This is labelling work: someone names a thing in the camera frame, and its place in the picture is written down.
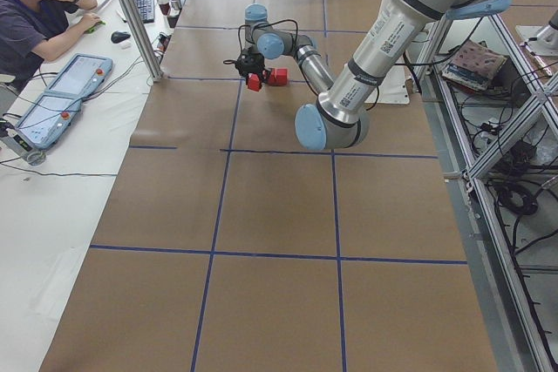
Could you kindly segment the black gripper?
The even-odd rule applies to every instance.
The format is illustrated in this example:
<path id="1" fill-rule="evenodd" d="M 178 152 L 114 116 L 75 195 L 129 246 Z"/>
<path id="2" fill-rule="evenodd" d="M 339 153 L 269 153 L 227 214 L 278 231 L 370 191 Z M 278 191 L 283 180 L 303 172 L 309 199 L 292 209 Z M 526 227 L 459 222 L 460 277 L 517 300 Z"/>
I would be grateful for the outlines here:
<path id="1" fill-rule="evenodd" d="M 235 68 L 238 70 L 239 75 L 244 78 L 248 78 L 253 74 L 261 78 L 265 71 L 264 56 L 251 47 L 243 48 L 235 60 Z"/>

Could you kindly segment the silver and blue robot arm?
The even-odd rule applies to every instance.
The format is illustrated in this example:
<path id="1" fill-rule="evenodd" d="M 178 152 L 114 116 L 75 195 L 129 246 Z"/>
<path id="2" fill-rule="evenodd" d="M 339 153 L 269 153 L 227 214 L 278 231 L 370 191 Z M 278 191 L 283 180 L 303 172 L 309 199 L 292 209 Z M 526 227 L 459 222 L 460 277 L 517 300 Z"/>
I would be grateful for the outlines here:
<path id="1" fill-rule="evenodd" d="M 269 81 L 268 59 L 290 56 L 316 91 L 315 103 L 296 113 L 299 143 L 313 151 L 348 148 L 366 136 L 370 121 L 365 100 L 384 81 L 407 46 L 430 22 L 485 17 L 501 13 L 512 0 L 382 0 L 376 22 L 335 76 L 309 37 L 274 29 L 266 8 L 258 3 L 245 10 L 239 29 L 244 45 L 233 62 L 244 78 Z"/>

